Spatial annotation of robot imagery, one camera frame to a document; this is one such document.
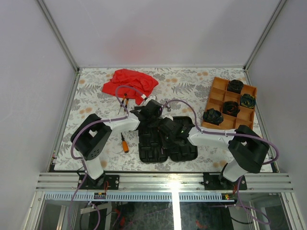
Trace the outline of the dark rolled cloth top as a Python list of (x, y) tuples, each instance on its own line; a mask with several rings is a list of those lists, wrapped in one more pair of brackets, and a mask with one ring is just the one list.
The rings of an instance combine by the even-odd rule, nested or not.
[(243, 87), (244, 87), (244, 83), (242, 81), (232, 80), (228, 83), (227, 90), (229, 92), (241, 94)]

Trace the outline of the wooden compartment tray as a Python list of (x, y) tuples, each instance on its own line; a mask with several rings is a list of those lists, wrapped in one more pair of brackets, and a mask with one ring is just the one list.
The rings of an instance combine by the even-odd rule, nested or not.
[(201, 125), (213, 129), (233, 129), (245, 125), (252, 129), (256, 98), (256, 87), (240, 80), (215, 77)]

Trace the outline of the black orange rolled cloth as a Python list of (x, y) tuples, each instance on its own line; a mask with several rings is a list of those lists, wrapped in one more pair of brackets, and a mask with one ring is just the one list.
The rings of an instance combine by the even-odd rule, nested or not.
[(237, 102), (226, 101), (223, 104), (223, 114), (237, 117), (240, 112), (240, 106)]

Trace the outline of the red crumpled cloth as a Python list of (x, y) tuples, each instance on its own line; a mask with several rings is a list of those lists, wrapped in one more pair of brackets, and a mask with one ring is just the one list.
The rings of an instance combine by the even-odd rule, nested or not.
[[(158, 84), (159, 82), (156, 79), (145, 73), (119, 69), (114, 72), (112, 79), (103, 85), (102, 92), (116, 96), (117, 87), (125, 85), (137, 89), (148, 97)], [(139, 93), (125, 87), (118, 90), (118, 97), (122, 98), (125, 93), (129, 99), (134, 99), (137, 105), (141, 105), (143, 102), (143, 98)]]

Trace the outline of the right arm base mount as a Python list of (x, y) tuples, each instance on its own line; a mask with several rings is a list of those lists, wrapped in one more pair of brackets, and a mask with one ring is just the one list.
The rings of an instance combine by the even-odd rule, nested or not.
[(239, 190), (247, 190), (247, 183), (244, 182), (245, 177), (241, 179), (240, 183), (239, 179), (235, 182), (231, 182), (220, 175), (219, 172), (204, 172), (203, 173), (203, 181), (200, 182), (201, 185), (204, 186), (205, 190), (209, 191), (226, 191), (232, 190), (235, 188), (239, 188)]

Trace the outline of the small orange black screwdriver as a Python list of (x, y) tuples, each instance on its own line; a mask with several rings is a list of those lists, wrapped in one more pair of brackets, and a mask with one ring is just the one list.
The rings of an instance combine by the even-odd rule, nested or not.
[(121, 111), (121, 108), (123, 107), (122, 105), (123, 105), (123, 103), (124, 103), (126, 97), (127, 97), (127, 94), (125, 93), (124, 96), (123, 96), (123, 98), (122, 98), (122, 100), (121, 100), (121, 105), (120, 105), (120, 108), (119, 108), (119, 111), (118, 111), (118, 115), (119, 115), (119, 113), (120, 113), (120, 111)]

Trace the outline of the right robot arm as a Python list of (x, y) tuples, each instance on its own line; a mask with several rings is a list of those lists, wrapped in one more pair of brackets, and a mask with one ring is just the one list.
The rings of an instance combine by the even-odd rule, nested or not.
[(164, 118), (158, 125), (158, 131), (166, 144), (182, 146), (190, 143), (229, 151), (234, 159), (224, 166), (218, 180), (224, 189), (231, 188), (246, 173), (259, 173), (269, 150), (269, 144), (245, 125), (237, 129), (218, 130), (181, 125)]

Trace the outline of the steel claw hammer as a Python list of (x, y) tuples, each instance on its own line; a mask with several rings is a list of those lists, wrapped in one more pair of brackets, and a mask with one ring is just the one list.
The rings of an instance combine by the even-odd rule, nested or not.
[(171, 106), (169, 105), (168, 102), (166, 102), (166, 103), (163, 105), (162, 110), (164, 110), (164, 109), (166, 109), (167, 112), (171, 112)]

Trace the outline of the aluminium front rail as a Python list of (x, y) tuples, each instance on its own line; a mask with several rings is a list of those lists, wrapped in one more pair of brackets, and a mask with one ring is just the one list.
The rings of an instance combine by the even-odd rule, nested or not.
[[(166, 192), (175, 189), (181, 192), (203, 191), (208, 180), (203, 173), (114, 173), (119, 176), (115, 181), (120, 192)], [(76, 190), (79, 176), (72, 172), (42, 172), (36, 185), (37, 191)], [(294, 187), (286, 173), (247, 173), (241, 182), (247, 186), (246, 192), (291, 193)]]

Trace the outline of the dark floral rolled cloth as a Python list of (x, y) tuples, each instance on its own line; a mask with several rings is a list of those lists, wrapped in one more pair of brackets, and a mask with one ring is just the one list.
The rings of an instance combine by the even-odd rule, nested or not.
[(213, 125), (220, 125), (224, 121), (224, 117), (222, 113), (214, 108), (210, 108), (203, 113), (203, 120), (204, 122), (213, 124)]

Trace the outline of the blue green rolled cloth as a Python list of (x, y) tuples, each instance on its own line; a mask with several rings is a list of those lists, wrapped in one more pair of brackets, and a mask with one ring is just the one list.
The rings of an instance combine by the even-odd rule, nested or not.
[(249, 109), (254, 109), (256, 106), (256, 98), (245, 93), (240, 97), (240, 105)]

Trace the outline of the black plastic tool case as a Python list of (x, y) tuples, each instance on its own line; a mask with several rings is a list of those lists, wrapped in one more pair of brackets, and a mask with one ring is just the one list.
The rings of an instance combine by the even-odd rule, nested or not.
[(188, 116), (159, 120), (155, 125), (138, 128), (139, 157), (144, 163), (192, 161), (198, 157), (197, 146), (187, 140), (187, 132), (195, 127)]

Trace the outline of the orange handled tool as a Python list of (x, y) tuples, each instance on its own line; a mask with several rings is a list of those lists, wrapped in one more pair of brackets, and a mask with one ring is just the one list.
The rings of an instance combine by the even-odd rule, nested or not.
[(122, 140), (122, 148), (123, 148), (123, 151), (124, 151), (125, 153), (128, 153), (128, 152), (129, 152), (129, 147), (128, 147), (126, 141), (125, 141), (125, 138), (124, 138), (123, 134), (121, 134), (121, 140)]

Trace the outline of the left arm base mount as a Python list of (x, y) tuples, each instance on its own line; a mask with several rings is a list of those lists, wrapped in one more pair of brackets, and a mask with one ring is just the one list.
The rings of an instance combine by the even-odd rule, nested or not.
[(84, 174), (79, 174), (78, 187), (83, 190), (118, 190), (119, 175), (103, 174), (98, 179), (92, 179), (89, 175), (84, 179)]

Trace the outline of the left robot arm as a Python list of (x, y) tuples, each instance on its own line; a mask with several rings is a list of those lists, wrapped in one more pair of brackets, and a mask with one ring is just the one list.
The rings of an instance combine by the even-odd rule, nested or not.
[(96, 114), (89, 115), (71, 136), (71, 156), (82, 160), (88, 183), (94, 189), (104, 186), (104, 169), (99, 155), (112, 134), (135, 131), (139, 127), (154, 122), (161, 116), (163, 105), (156, 100), (148, 100), (140, 110), (127, 111), (122, 117), (101, 119)]

